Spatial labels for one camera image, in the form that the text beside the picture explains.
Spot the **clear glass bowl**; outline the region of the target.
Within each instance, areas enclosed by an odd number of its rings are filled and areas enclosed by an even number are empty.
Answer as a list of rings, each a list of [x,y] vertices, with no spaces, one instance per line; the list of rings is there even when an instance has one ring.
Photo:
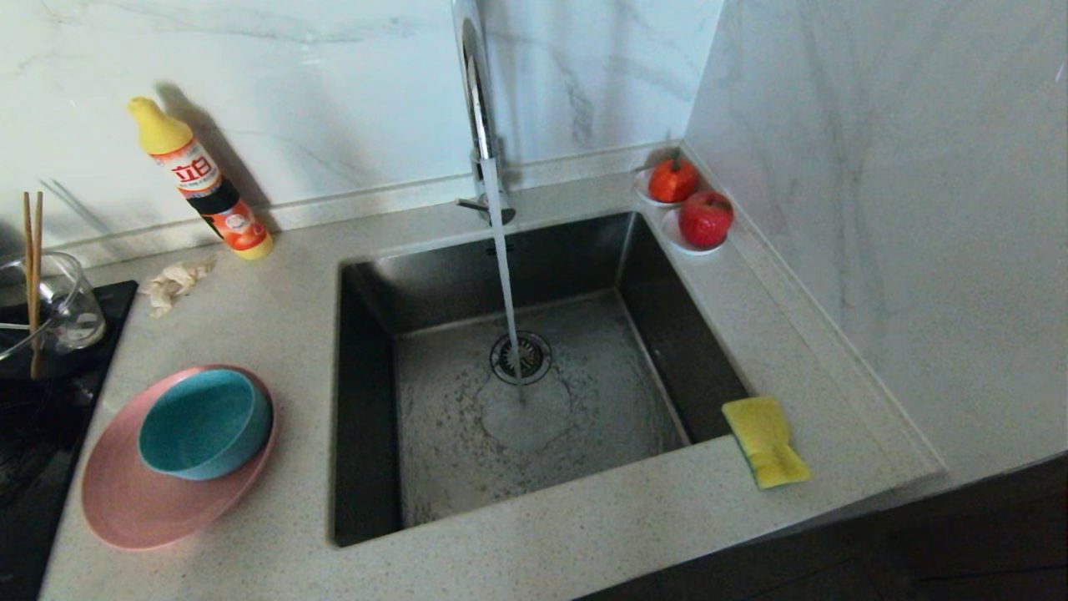
[[[47,251],[40,267],[33,284],[23,258],[0,258],[0,361],[28,359],[35,349],[66,355],[103,341],[103,307],[80,262]]]

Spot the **teal bowl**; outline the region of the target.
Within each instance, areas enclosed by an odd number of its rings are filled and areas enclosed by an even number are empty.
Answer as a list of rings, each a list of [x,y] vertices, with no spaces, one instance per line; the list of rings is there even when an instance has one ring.
[[[247,464],[273,425],[274,407],[250,376],[214,368],[168,388],[150,407],[138,452],[154,472],[207,483]]]

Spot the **crumpled paper scrap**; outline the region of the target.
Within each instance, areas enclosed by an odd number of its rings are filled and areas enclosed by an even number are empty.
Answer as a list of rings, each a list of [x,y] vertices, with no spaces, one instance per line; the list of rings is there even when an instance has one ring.
[[[150,298],[150,316],[163,318],[179,300],[190,292],[203,278],[209,276],[218,260],[217,255],[200,256],[164,266],[157,276],[139,286],[139,292]]]

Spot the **brown wooden chopstick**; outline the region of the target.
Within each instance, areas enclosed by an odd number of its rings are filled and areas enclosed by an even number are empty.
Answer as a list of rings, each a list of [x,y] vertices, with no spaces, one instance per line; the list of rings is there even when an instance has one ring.
[[[27,309],[29,320],[29,346],[31,349],[30,377],[38,380],[41,377],[41,347],[38,330],[41,326],[40,282],[41,282],[41,218],[43,215],[43,195],[37,194],[37,203],[31,206],[29,191],[23,193],[23,278],[26,278]]]

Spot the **red tomato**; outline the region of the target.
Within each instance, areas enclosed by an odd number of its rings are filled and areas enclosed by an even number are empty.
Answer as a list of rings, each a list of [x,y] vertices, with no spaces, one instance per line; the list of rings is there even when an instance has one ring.
[[[660,161],[653,168],[647,190],[651,199],[660,203],[680,203],[698,189],[697,167],[684,159],[676,149],[671,159]]]

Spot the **chrome faucet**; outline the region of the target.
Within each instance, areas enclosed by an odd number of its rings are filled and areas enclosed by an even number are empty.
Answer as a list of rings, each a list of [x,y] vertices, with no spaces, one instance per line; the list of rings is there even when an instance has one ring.
[[[471,174],[476,195],[457,203],[476,210],[491,222],[486,190],[485,167],[500,167],[500,142],[496,136],[491,110],[491,84],[486,57],[486,39],[481,21],[478,0],[450,0],[456,46],[461,65],[461,81],[466,101],[466,117],[471,131]]]

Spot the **running water stream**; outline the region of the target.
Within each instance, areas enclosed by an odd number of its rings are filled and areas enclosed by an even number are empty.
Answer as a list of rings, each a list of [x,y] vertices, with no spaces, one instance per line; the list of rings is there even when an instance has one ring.
[[[515,397],[518,404],[527,404],[524,388],[522,383],[520,360],[520,347],[517,334],[517,323],[515,319],[515,309],[512,304],[511,292],[511,266],[508,265],[506,240],[504,233],[502,194],[497,179],[496,160],[477,159],[481,176],[483,176],[483,187],[487,197],[489,213],[491,213],[491,230],[496,250],[497,270],[502,285],[502,296],[505,306],[505,319],[511,338],[511,368],[515,377]]]

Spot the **yellow green sponge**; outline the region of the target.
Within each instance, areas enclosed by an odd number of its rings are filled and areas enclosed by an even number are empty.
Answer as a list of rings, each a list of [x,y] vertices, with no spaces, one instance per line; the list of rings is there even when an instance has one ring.
[[[729,401],[722,413],[760,490],[812,479],[811,468],[791,446],[788,420],[774,396]]]

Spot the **black cooktop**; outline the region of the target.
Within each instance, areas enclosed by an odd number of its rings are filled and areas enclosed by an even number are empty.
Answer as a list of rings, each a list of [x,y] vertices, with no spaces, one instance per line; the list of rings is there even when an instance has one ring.
[[[88,427],[138,286],[94,289],[103,341],[10,379],[0,362],[0,601],[37,601]]]

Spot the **orange dish soap bottle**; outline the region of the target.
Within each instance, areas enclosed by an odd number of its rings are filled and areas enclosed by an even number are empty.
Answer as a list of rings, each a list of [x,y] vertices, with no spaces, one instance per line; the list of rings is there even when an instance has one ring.
[[[176,190],[214,234],[245,260],[269,255],[274,248],[270,232],[191,127],[150,98],[131,98],[127,110],[137,124],[141,148],[170,174]]]

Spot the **pink plate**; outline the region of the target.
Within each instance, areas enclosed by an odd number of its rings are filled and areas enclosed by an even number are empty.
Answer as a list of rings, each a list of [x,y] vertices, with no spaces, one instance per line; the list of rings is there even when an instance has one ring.
[[[244,499],[270,463],[280,424],[257,453],[235,472],[192,483],[153,471],[139,457],[138,434],[150,407],[180,381],[221,365],[191,366],[134,395],[110,420],[85,462],[81,505],[88,528],[121,550],[156,550],[194,535]]]

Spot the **red apple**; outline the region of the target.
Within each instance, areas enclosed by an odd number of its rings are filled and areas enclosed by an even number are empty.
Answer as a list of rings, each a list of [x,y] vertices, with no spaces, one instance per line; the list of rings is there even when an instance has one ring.
[[[728,239],[733,220],[735,212],[728,197],[709,189],[684,200],[678,224],[688,244],[698,250],[713,250]]]

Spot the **stainless steel sink basin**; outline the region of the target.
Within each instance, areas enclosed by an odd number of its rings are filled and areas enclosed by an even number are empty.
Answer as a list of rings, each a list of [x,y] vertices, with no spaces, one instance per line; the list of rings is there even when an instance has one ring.
[[[340,269],[332,539],[366,543],[728,434],[747,398],[651,220],[505,236],[541,380],[491,369],[508,335],[493,240]]]

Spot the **round metal drain strainer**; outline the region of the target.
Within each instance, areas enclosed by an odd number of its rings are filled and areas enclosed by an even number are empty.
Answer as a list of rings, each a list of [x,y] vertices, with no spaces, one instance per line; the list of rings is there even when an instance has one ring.
[[[491,369],[504,383],[527,386],[541,380],[551,366],[552,353],[548,342],[531,331],[518,331],[518,347],[511,344],[511,335],[494,343],[491,350]]]

